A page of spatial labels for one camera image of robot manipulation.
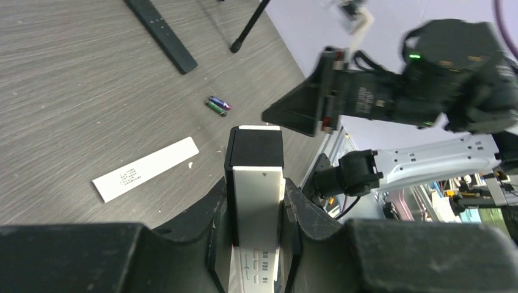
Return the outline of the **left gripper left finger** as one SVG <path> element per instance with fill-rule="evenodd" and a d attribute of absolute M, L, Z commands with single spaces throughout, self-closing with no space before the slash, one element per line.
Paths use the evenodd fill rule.
<path fill-rule="evenodd" d="M 227 292 L 223 179 L 149 229 L 141 223 L 3 226 L 2 292 Z"/>

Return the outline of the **black remote control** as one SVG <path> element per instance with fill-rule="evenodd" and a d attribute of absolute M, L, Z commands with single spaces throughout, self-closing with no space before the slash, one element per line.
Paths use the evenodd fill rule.
<path fill-rule="evenodd" d="M 149 0 L 125 0 L 144 28 L 181 74 L 196 69 L 198 63 Z"/>

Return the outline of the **white silver prism bar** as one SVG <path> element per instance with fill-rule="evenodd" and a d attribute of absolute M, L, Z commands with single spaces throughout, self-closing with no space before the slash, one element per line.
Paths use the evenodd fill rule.
<path fill-rule="evenodd" d="M 225 154 L 233 247 L 243 292 L 274 292 L 285 179 L 279 126 L 235 126 Z"/>

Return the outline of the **dark green battery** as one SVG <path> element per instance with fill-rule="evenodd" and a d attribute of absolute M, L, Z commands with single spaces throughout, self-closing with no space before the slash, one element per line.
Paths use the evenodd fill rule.
<path fill-rule="evenodd" d="M 207 107 L 209 107 L 211 110 L 213 110 L 215 113 L 217 113 L 218 115 L 220 115 L 222 117 L 227 116 L 227 111 L 225 109 L 221 108 L 220 106 L 218 106 L 217 104 L 215 104 L 214 102 L 206 101 L 205 105 Z"/>

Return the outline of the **blue purple battery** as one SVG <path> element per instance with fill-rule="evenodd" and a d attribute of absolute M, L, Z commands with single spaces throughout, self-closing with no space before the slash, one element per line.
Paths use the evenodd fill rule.
<path fill-rule="evenodd" d="M 215 97 L 215 96 L 210 96 L 210 97 L 209 97 L 209 100 L 210 100 L 212 103 L 214 103 L 214 104 L 216 104 L 217 106 L 219 106 L 219 107 L 220 107 L 221 109 L 223 109 L 223 110 L 228 111 L 228 110 L 231 110 L 231 109 L 232 109 L 231 105 L 229 105 L 229 104 L 228 104 L 228 103 L 226 103 L 224 100 L 222 100 L 222 99 L 220 99 L 220 98 L 217 98 L 217 97 Z"/>

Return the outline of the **white remote battery cover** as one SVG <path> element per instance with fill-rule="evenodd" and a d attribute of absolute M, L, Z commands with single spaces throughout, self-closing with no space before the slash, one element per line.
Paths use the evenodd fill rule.
<path fill-rule="evenodd" d="M 192 137 L 187 137 L 96 178 L 92 183 L 107 203 L 198 153 Z"/>

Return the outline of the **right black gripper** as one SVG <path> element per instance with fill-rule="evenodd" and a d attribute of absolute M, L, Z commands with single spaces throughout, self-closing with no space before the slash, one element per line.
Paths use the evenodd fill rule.
<path fill-rule="evenodd" d="M 261 120 L 309 137 L 317 130 L 333 133 L 338 123 L 336 82 L 347 69 L 348 53 L 348 48 L 325 47 L 310 77 L 265 109 Z"/>

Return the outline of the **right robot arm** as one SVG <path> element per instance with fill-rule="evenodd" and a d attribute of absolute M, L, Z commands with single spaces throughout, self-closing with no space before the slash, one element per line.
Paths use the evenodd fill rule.
<path fill-rule="evenodd" d="M 314 72 L 262 112 L 264 122 L 313 137 L 342 116 L 431 128 L 439 115 L 457 139 L 353 151 L 310 177 L 309 199 L 362 197 L 500 168 L 517 173 L 517 67 L 487 22 L 431 20 L 409 31 L 397 74 L 363 51 L 326 47 Z"/>

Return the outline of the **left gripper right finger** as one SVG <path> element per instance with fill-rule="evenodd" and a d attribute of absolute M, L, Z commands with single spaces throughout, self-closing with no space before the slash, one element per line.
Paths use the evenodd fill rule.
<path fill-rule="evenodd" d="M 288 179 L 281 276 L 285 292 L 516 292 L 517 246 L 480 224 L 340 223 Z"/>

